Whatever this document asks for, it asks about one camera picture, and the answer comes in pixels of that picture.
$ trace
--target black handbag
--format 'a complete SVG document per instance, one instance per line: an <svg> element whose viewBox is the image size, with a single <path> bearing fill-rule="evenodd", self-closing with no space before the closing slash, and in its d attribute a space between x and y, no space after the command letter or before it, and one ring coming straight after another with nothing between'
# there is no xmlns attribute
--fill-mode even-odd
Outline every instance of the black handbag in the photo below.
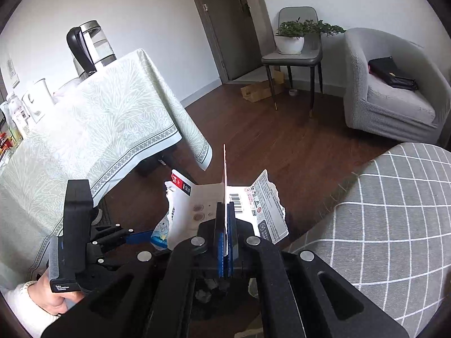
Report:
<svg viewBox="0 0 451 338"><path fill-rule="evenodd" d="M396 89L418 90L417 82L400 70L392 57L375 58L368 61L369 73L382 79Z"/></svg>

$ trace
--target silver screw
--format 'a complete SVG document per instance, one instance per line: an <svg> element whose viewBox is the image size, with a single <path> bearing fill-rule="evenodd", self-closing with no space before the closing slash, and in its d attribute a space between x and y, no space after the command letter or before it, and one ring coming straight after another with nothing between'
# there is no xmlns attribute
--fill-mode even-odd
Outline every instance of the silver screw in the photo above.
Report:
<svg viewBox="0 0 451 338"><path fill-rule="evenodd" d="M312 252L310 252L309 250L304 250L303 252L301 252L301 259L303 261L311 262L314 257L315 257L315 255Z"/></svg>
<svg viewBox="0 0 451 338"><path fill-rule="evenodd" d="M205 239L202 236L195 236L191 239L191 244L194 246L201 246L204 245Z"/></svg>
<svg viewBox="0 0 451 338"><path fill-rule="evenodd" d="M143 250L142 252L139 252L136 257L140 262L147 262L152 258L152 253L147 250Z"/></svg>
<svg viewBox="0 0 451 338"><path fill-rule="evenodd" d="M246 239L246 243L248 243L249 245L258 245L260 244L260 238L258 236L249 236Z"/></svg>

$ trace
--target plastic bottle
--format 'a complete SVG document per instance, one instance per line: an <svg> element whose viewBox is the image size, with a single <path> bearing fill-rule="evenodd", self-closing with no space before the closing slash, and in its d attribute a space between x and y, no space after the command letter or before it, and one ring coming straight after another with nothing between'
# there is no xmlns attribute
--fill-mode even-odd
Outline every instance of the plastic bottle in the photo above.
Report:
<svg viewBox="0 0 451 338"><path fill-rule="evenodd" d="M24 104L14 92L9 93L6 96L6 101L8 102L11 117L22 135L22 138L25 140L30 133L30 127L28 126L28 118L30 118L30 116L27 114Z"/></svg>
<svg viewBox="0 0 451 338"><path fill-rule="evenodd" d="M6 124L10 129L10 133L14 139L14 142L18 143L22 139L22 136L20 135L20 132L17 129L17 126L14 123L13 118L11 117L10 109L8 108L8 102L3 102L2 104L0 104L0 109L5 115Z"/></svg>

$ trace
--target bonsai plant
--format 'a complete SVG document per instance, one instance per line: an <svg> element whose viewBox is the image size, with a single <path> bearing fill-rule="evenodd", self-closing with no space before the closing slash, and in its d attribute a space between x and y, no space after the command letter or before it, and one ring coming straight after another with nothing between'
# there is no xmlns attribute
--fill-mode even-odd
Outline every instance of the bonsai plant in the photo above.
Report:
<svg viewBox="0 0 451 338"><path fill-rule="evenodd" d="M282 54L299 54L304 46L304 37L310 33L326 34L333 36L344 33L345 30L338 25L330 25L322 20L284 21L280 23L275 35L276 45Z"/></svg>

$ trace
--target wooden floor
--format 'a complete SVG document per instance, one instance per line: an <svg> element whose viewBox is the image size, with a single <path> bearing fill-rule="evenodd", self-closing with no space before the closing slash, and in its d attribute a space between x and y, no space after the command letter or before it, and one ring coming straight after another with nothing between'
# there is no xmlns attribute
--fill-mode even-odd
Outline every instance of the wooden floor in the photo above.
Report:
<svg viewBox="0 0 451 338"><path fill-rule="evenodd" d="M223 144L230 185L250 185L267 169L286 209L290 238L296 238L317 223L323 199L342 178L398 142L349 129L341 98L317 95L311 119L306 92L280 94L277 103L277 111L271 99L250 103L239 85L222 85L187 107L213 149L209 168L197 166L183 140L174 156L199 184L222 180ZM136 231L153 229L168 209L164 181L170 173L162 166L146 178L130 173L105 196L112 220ZM206 337L215 327L216 337L233 337L257 314L256 301L246 298L233 315L193 323L190 333Z"/></svg>

